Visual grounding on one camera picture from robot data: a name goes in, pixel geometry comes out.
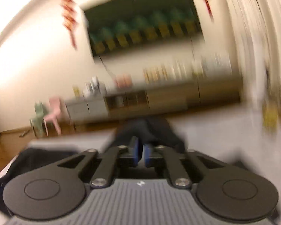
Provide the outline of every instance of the wooden floor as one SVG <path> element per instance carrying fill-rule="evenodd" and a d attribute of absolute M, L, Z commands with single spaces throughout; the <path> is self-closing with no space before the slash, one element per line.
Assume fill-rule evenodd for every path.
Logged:
<path fill-rule="evenodd" d="M 191 109 L 188 111 L 170 113 L 163 115 L 166 118 L 177 117 L 179 115 L 192 115 L 197 112 L 209 111 L 215 108 L 225 107 L 224 105 L 212 106 L 212 107 L 201 107 L 197 109 Z M 105 123 L 96 123 L 77 126 L 76 131 L 74 131 L 73 126 L 63 125 L 62 126 L 62 135 L 72 135 L 79 134 L 83 132 L 97 131 L 102 129 L 116 128 L 121 125 L 123 122 L 114 121 L 114 122 L 105 122 Z M 0 136 L 0 171 L 22 150 L 27 144 L 35 139 L 33 132 L 30 131 L 23 138 L 20 138 L 19 135 L 21 132 L 14 133 L 3 133 Z M 57 136 L 54 129 L 49 129 L 49 137 Z"/>

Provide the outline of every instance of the cable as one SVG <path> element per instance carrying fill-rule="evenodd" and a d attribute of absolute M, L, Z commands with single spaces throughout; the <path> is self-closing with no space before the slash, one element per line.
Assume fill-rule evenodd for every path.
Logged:
<path fill-rule="evenodd" d="M 101 56 L 99 56 L 99 58 L 101 59 L 102 65 L 105 67 L 105 70 L 106 70 L 106 72 L 109 74 L 109 76 L 110 76 L 112 79 L 116 78 L 116 75 L 115 75 L 113 72 L 111 72 L 111 71 L 107 68 L 107 66 L 104 64 L 104 62 L 103 62 Z"/>
<path fill-rule="evenodd" d="M 278 225 L 278 223 L 271 217 L 267 217 L 267 219 L 269 219 L 273 223 L 273 225 Z"/>

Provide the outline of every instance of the green chair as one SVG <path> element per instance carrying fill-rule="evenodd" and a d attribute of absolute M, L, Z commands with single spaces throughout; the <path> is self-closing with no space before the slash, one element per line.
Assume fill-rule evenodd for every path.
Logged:
<path fill-rule="evenodd" d="M 46 107 L 43 105 L 43 103 L 35 103 L 34 105 L 35 109 L 35 117 L 30 119 L 30 126 L 32 127 L 34 134 L 38 136 L 44 136 L 44 129 L 43 129 L 43 122 L 44 122 L 44 116 L 47 115 L 49 112 L 46 109 Z"/>
<path fill-rule="evenodd" d="M 123 21 L 119 21 L 116 23 L 116 26 L 114 27 L 114 31 L 120 45 L 122 47 L 129 46 L 128 41 L 125 37 L 125 34 L 128 34 L 130 31 L 128 25 Z"/>
<path fill-rule="evenodd" d="M 155 31 L 154 26 L 148 23 L 148 21 L 144 17 L 137 16 L 135 19 L 133 19 L 132 25 L 134 29 L 144 31 L 147 40 L 157 39 L 158 35 Z"/>
<path fill-rule="evenodd" d="M 191 9 L 186 12 L 186 18 L 184 24 L 187 29 L 187 32 L 190 35 L 196 32 L 195 17 Z"/>
<path fill-rule="evenodd" d="M 159 31 L 161 33 L 161 36 L 163 38 L 170 36 L 170 31 L 169 31 L 169 28 L 167 26 L 168 20 L 167 20 L 166 16 L 162 12 L 160 12 L 160 11 L 154 12 L 150 16 L 150 20 L 151 20 L 151 23 L 155 27 L 158 27 L 158 29 L 159 29 Z"/>
<path fill-rule="evenodd" d="M 101 54 L 105 51 L 104 44 L 97 36 L 95 36 L 94 34 L 90 34 L 90 39 L 94 43 L 94 49 L 97 54 Z"/>
<path fill-rule="evenodd" d="M 99 32 L 99 37 L 102 41 L 106 41 L 106 44 L 110 51 L 116 48 L 116 43 L 114 42 L 114 34 L 107 27 L 103 27 Z"/>
<path fill-rule="evenodd" d="M 169 16 L 175 35 L 183 36 L 183 31 L 180 23 L 184 22 L 185 15 L 182 13 L 182 11 L 180 11 L 176 7 L 173 7 L 169 12 Z"/>
<path fill-rule="evenodd" d="M 134 21 L 131 23 L 131 29 L 129 31 L 130 38 L 134 44 L 141 43 L 143 41 L 138 26 L 134 24 Z"/>

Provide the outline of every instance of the metal screw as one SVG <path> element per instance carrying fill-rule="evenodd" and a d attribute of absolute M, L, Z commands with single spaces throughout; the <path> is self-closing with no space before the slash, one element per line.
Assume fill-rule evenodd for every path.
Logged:
<path fill-rule="evenodd" d="M 181 186 L 181 187 L 188 186 L 190 183 L 191 183 L 191 182 L 190 182 L 188 179 L 186 179 L 186 178 L 178 178 L 178 179 L 176 179 L 176 181 L 175 181 L 175 184 L 176 184 L 177 186 Z"/>
<path fill-rule="evenodd" d="M 118 147 L 119 147 L 120 149 L 126 149 L 126 148 L 127 148 L 126 145 L 119 145 Z"/>
<path fill-rule="evenodd" d="M 97 187 L 102 187 L 107 184 L 107 181 L 103 178 L 96 178 L 92 181 L 92 184 Z"/>

